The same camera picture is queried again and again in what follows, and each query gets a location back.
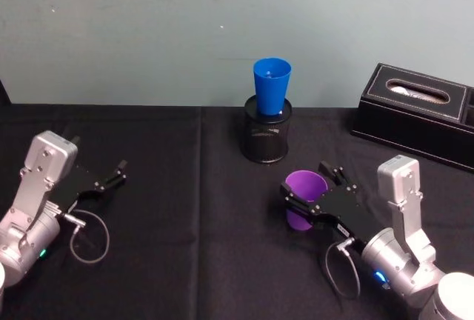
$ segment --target table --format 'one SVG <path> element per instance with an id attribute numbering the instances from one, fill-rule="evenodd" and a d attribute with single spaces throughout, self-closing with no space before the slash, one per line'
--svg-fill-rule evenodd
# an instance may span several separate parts
<path id="1" fill-rule="evenodd" d="M 390 226 L 376 170 L 400 151 L 351 136 L 355 112 L 294 109 L 289 154 L 268 166 L 238 148 L 240 108 L 1 107 L 2 215 L 31 139 L 43 130 L 81 136 L 77 161 L 98 173 L 128 161 L 127 183 L 102 215 L 107 258 L 92 267 L 73 261 L 65 235 L 6 290 L 1 319 L 415 319 L 370 274 L 361 274 L 358 301 L 340 301 L 319 262 L 332 233 L 297 233 L 285 222 L 279 184 L 324 159 L 344 166 L 361 204 Z M 474 274 L 473 176 L 416 158 L 438 266 Z"/>

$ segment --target black mesh pencil holder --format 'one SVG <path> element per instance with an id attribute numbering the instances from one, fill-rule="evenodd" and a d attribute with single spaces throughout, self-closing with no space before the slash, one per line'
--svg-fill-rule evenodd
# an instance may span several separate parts
<path id="1" fill-rule="evenodd" d="M 262 115 L 257 111 L 256 96 L 245 103 L 244 136 L 242 153 L 251 161 L 273 163 L 288 153 L 288 128 L 290 126 L 291 104 L 285 99 L 281 114 Z"/>

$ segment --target purple plastic cup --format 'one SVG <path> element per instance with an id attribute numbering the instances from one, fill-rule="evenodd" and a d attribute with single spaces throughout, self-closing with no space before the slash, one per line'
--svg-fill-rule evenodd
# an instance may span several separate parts
<path id="1" fill-rule="evenodd" d="M 297 170 L 285 181 L 297 196 L 308 202 L 314 202 L 328 189 L 326 180 L 310 170 Z M 303 217 L 289 210 L 287 210 L 287 221 L 293 229 L 298 231 L 311 228 L 311 224 Z"/>

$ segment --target blue plastic cup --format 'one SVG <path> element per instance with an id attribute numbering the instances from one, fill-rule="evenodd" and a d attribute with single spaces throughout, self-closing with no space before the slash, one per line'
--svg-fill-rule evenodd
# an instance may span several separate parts
<path id="1" fill-rule="evenodd" d="M 257 110 L 262 115 L 278 115 L 290 81 L 291 65 L 284 59 L 269 57 L 253 65 Z"/>

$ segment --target tissue box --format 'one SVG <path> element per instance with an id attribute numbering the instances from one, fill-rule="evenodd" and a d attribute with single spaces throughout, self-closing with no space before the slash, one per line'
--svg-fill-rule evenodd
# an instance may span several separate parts
<path id="1" fill-rule="evenodd" d="M 473 88 L 378 64 L 352 134 L 474 171 Z"/>

